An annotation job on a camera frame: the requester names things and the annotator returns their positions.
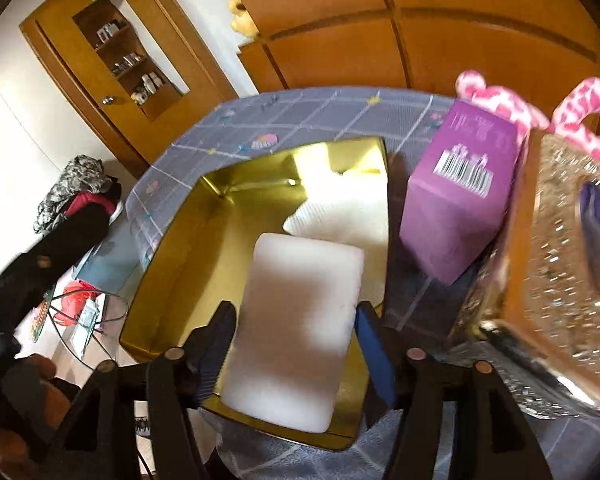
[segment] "purple box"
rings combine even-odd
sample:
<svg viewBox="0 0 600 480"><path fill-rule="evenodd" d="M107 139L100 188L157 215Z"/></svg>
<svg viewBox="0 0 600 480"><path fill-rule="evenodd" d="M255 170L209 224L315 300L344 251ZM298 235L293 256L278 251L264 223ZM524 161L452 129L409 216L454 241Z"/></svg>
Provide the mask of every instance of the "purple box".
<svg viewBox="0 0 600 480"><path fill-rule="evenodd" d="M518 158L516 125L456 101L411 175L400 239L449 285L494 238Z"/></svg>

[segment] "pink spotted giraffe toy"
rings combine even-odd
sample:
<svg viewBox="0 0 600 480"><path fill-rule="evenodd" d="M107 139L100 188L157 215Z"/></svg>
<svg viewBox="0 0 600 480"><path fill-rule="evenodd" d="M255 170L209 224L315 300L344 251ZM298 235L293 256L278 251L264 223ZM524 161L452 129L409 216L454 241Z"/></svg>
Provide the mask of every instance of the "pink spotted giraffe toy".
<svg viewBox="0 0 600 480"><path fill-rule="evenodd" d="M456 79L459 98L508 119L518 128L518 143L532 128L540 128L564 137L600 162L600 137L593 134L582 120L591 113L600 113L600 79L590 77L581 82L563 99L549 120L535 106L527 103L513 90L503 86L487 86L475 70L462 72Z"/></svg>

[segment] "small figurine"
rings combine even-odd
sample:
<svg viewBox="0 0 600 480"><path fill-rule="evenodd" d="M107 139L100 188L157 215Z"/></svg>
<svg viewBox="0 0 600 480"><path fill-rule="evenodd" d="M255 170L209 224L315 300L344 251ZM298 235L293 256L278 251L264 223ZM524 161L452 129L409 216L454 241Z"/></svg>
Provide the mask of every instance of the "small figurine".
<svg viewBox="0 0 600 480"><path fill-rule="evenodd" d="M538 128L567 139L600 162L600 137L582 124L589 114L600 114L600 79L597 77L589 77L577 85L554 110L551 121L513 90L487 86L475 70L467 70L458 76L456 92L459 98L514 123L518 128L519 144L532 128Z"/></svg>
<svg viewBox="0 0 600 480"><path fill-rule="evenodd" d="M258 27L253 23L241 0L229 0L229 10L235 15L231 22L231 28L235 32L252 39L259 36Z"/></svg>

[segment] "shelf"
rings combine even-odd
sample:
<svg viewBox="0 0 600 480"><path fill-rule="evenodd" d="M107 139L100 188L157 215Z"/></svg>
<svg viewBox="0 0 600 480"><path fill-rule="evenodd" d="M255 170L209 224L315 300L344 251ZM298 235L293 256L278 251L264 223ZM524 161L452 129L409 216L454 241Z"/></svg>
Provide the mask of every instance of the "shelf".
<svg viewBox="0 0 600 480"><path fill-rule="evenodd" d="M146 64L147 58L143 57L141 61L138 61L135 65L130 66L129 68L127 68L124 72L119 73L116 76L116 79L118 81L120 81L124 76L129 75L130 73L134 72L139 66L142 66L144 64Z"/></svg>
<svg viewBox="0 0 600 480"><path fill-rule="evenodd" d="M139 107L150 121L154 121L181 97L173 84L167 82Z"/></svg>
<svg viewBox="0 0 600 480"><path fill-rule="evenodd" d="M124 25L122 28L120 28L119 31L117 31L111 38L109 38L109 41L107 41L107 43L102 44L101 46L96 47L94 50L96 52L102 52L104 50L106 50L108 47L111 46L112 43L117 43L120 40L121 36L124 36L126 32L132 30L132 27L129 25Z"/></svg>

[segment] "gold tray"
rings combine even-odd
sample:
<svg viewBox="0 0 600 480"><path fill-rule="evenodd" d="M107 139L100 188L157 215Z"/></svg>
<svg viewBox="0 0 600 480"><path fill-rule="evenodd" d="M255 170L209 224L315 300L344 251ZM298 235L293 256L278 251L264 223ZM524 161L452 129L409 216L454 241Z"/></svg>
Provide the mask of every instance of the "gold tray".
<svg viewBox="0 0 600 480"><path fill-rule="evenodd" d="M194 328L209 322L220 301L239 308L256 240L265 232L283 233L285 219L312 193L320 193L320 175L330 171L348 172L356 179L368 175L376 183L374 195L387 197L386 155L377 137L301 146L202 176L142 277L120 344L146 362L182 345ZM343 450L357 437L367 382L354 335L325 433L290 430L229 409L219 396L222 372L203 406L279 438Z"/></svg>

